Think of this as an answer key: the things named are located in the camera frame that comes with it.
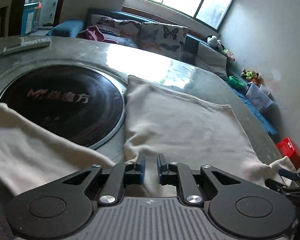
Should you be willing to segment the pink crumpled garment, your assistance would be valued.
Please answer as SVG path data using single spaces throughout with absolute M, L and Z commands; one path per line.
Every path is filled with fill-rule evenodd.
M 90 26 L 87 29 L 79 32 L 77 34 L 77 38 L 91 40 L 91 41 L 117 44 L 116 41 L 105 38 L 105 36 L 100 32 L 100 30 L 98 29 L 98 27 L 96 25 Z

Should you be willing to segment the black white plush toy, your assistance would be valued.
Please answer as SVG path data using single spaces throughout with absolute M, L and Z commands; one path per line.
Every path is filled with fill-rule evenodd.
M 207 37 L 207 44 L 214 49 L 224 50 L 221 40 L 219 40 L 215 35 L 209 35 Z

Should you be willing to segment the blue corner sofa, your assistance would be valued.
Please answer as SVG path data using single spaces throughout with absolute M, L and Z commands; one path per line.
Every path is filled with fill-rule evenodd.
M 95 29 L 120 45 L 157 53 L 218 75 L 256 116 L 271 139 L 278 140 L 278 131 L 264 117 L 275 103 L 260 83 L 260 75 L 253 70 L 238 70 L 230 51 L 221 44 L 213 45 L 212 35 L 201 40 L 188 27 L 104 9 L 89 9 L 85 20 L 66 20 L 48 35 L 98 40 Z

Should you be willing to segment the green brown plush toy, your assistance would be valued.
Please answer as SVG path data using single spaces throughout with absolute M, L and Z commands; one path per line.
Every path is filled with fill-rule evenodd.
M 254 70 L 246 70 L 245 68 L 241 71 L 241 77 L 244 78 L 248 82 L 260 83 L 262 80 L 262 75 Z

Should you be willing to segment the green plastic bowl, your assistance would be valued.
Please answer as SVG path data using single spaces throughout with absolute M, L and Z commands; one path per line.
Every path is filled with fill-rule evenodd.
M 235 90 L 245 90 L 245 84 L 234 76 L 228 77 L 228 85 Z

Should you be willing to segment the round black induction cooktop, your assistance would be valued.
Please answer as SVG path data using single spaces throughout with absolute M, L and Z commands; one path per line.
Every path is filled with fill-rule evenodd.
M 114 156 L 123 148 L 127 82 L 101 63 L 0 64 L 0 103 L 78 145 Z

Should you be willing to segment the left butterfly print pillow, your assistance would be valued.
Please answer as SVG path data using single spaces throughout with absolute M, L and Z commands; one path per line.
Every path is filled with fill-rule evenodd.
M 135 40 L 141 29 L 141 23 L 134 20 L 118 20 L 108 16 L 90 15 L 89 26 L 96 25 L 103 33 L 116 37 L 125 37 Z

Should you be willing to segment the grey remote control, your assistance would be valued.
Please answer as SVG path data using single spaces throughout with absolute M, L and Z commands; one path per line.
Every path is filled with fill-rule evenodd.
M 2 51 L 2 55 L 9 55 L 18 53 L 20 51 L 32 50 L 37 48 L 49 47 L 51 45 L 51 38 L 39 38 L 31 41 L 23 41 L 19 44 L 15 44 L 10 47 L 5 47 Z

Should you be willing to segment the blue white cabinet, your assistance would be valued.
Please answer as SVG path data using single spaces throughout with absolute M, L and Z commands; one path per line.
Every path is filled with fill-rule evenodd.
M 27 3 L 24 5 L 21 35 L 27 35 L 37 31 L 41 7 L 41 2 Z

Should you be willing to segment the grey plain cushion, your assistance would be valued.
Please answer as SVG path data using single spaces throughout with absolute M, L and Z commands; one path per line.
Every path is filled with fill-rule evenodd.
M 194 59 L 195 66 L 212 72 L 223 80 L 227 80 L 226 73 L 226 60 L 227 58 L 211 48 L 210 46 L 199 43 L 197 55 Z

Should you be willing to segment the white cloth garment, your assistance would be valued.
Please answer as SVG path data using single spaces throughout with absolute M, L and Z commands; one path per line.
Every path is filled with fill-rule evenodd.
M 146 155 L 145 178 L 134 193 L 151 197 L 175 195 L 171 186 L 160 186 L 157 155 L 185 163 L 192 169 L 208 164 L 257 185 L 273 179 L 289 186 L 279 175 L 295 171 L 289 158 L 262 163 L 229 105 L 218 105 L 195 96 L 129 76 L 126 142 L 123 159 L 135 162 Z M 13 195 L 62 178 L 93 164 L 112 168 L 106 156 L 61 138 L 0 104 L 0 180 Z

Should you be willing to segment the clear plastic storage box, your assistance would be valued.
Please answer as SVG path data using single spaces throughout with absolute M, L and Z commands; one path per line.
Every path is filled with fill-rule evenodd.
M 266 113 L 266 111 L 275 105 L 275 102 L 271 100 L 261 88 L 257 87 L 254 83 L 249 86 L 249 89 L 245 97 L 253 104 L 253 106 L 260 112 Z

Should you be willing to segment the butterfly print pillow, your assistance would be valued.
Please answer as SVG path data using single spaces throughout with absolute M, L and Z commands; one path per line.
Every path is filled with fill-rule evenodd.
M 141 23 L 134 20 L 118 20 L 108 16 L 90 15 L 89 26 L 96 25 L 103 33 L 116 37 L 125 37 L 135 40 L 141 29 Z
M 143 50 L 180 61 L 183 58 L 187 32 L 188 27 L 143 22 L 140 29 L 139 46 Z

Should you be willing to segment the red box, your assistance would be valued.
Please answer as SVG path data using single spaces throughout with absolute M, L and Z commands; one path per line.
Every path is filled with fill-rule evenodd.
M 276 147 L 283 157 L 288 157 L 290 159 L 296 170 L 300 168 L 300 149 L 292 139 L 286 137 L 278 142 Z

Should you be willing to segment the small butterfly pillow lying flat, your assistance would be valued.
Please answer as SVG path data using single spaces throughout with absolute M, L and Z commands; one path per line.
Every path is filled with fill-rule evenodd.
M 116 41 L 117 44 L 119 44 L 119 45 L 131 47 L 131 48 L 138 48 L 138 46 L 135 43 L 135 41 L 133 39 L 131 39 L 131 38 L 113 36 L 113 35 L 109 35 L 109 34 L 104 34 L 104 36 L 108 40 L 114 40 L 114 41 Z

